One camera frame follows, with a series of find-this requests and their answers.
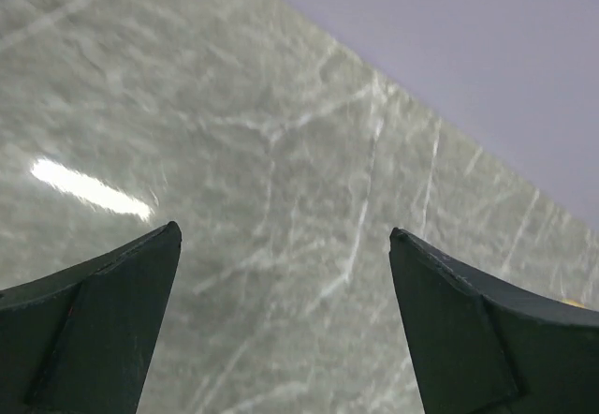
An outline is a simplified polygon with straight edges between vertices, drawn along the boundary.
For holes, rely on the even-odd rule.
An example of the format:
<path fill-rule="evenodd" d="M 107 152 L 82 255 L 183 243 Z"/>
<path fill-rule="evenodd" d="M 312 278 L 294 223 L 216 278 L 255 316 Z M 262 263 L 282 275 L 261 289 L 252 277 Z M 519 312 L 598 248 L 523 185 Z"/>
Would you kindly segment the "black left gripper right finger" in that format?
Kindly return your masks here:
<path fill-rule="evenodd" d="M 405 229 L 393 285 L 427 413 L 598 410 L 598 314 L 482 272 Z"/>

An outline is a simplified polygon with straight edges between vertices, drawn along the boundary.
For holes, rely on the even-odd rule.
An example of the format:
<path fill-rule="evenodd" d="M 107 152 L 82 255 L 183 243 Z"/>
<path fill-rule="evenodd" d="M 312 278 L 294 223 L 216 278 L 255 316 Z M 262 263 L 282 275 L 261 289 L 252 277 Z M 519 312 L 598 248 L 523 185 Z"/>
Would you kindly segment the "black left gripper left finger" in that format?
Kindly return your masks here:
<path fill-rule="evenodd" d="M 136 412 L 181 248 L 171 221 L 2 290 L 2 412 Z"/>

